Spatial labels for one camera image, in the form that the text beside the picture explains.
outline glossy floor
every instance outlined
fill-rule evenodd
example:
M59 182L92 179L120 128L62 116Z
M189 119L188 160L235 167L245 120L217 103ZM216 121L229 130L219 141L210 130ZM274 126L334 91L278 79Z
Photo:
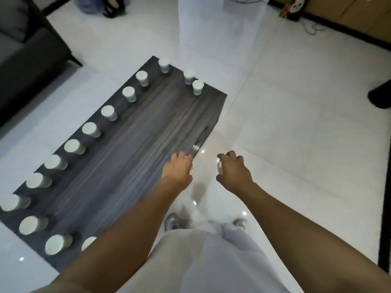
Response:
M376 262L391 115L366 94L391 78L391 53L331 29L310 36L261 3L131 0L127 12L110 20L71 1L49 16L85 66L69 68L2 128L1 193L13 192L150 56L168 57L228 95L194 160L193 183L170 211L194 226L247 218L284 284L301 292L245 205L215 181L216 155L234 149L271 195ZM57 274L1 224L0 234L4 292L36 289Z

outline black floor border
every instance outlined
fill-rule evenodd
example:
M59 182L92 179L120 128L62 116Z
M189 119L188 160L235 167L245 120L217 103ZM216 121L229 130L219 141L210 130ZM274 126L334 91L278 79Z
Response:
M59 9L62 5L69 2L70 0L57 0L53 3L51 3L49 6L42 9L42 13L44 16L48 16L50 13L52 13L54 10Z
M283 7L283 3L275 0L270 0L269 5L278 8ZM364 40L365 42L377 45L387 50L391 50L390 43L373 38L359 31L352 30L346 26L342 26L332 21L328 21L324 18L315 16L307 12L303 13L303 17L305 17L306 19L310 19L316 23L323 24L339 32ZM378 262L377 262L377 265L387 273L389 272L390 269L390 254L391 254L391 146L388 154L388 168L387 168L387 176L386 176L386 187L384 190L382 225L380 230L379 255L378 255Z
M281 2L278 2L276 0L270 0L269 1L269 5L271 6L274 6L274 7L278 7L278 8L282 8L283 7L283 3ZM303 12L303 17L305 17L306 19L310 19L316 23L320 23L320 24L323 24L331 29L334 29L336 31L339 31L339 32L342 32L342 33L345 33L345 34L348 34L350 36L353 36L357 39L360 39L360 40L363 40L365 42L368 42L368 43L371 43L371 44L374 44L374 45L377 45L381 48L384 48L384 49L387 49L387 50L390 50L391 51L391 43L388 43L388 42L384 42L380 39L377 39L377 38L374 38L374 37L371 37L367 34L364 34L364 33L361 33L359 31L356 31L356 30L352 30L346 26L343 26L341 24L337 24L333 21L329 21L327 19L324 19L322 17L319 17L319 16L316 16L316 15L313 15L313 14L310 14L310 13L307 13L307 12Z

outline person's right arm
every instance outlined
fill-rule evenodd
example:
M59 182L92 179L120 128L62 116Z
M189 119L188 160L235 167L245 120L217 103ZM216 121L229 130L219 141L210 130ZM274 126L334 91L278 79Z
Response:
M245 203L305 293L391 292L391 277L376 264L254 183L242 156L218 157L217 181Z

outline hand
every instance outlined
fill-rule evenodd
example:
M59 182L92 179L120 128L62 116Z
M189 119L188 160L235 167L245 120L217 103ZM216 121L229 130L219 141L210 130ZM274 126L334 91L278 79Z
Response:
M193 181L190 169L193 165L193 156L185 156L183 151L173 153L171 161L166 162L161 173L161 181L167 181L177 186L179 191L185 190Z
M223 174L217 175L216 180L229 192L238 196L246 186L253 183L250 171L244 166L243 156L236 157L235 151L229 151L217 157L221 160Z

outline wood grain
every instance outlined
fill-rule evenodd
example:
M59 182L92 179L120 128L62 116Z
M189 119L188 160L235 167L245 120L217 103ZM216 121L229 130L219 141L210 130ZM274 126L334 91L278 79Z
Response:
M195 96L183 72L171 67L168 74L162 74L156 57L139 70L148 73L147 88L141 88L133 75L101 106L115 108L119 116L115 122L103 117L100 108L88 120L102 131L99 138L83 134L81 127L70 136L80 140L86 152L67 153L63 144L55 154L68 161L65 170L43 165L37 169L52 177L53 184L46 189L21 185L15 193L31 196L32 205L26 210L0 211L0 220L57 271L80 253L85 239L99 236L148 194L172 152L188 152L205 128L206 139L218 121L226 94L205 84L202 94ZM122 95L126 86L135 88L135 103ZM49 217L49 226L23 236L19 224L31 215ZM47 256L45 243L54 234L72 234L74 242L57 255Z

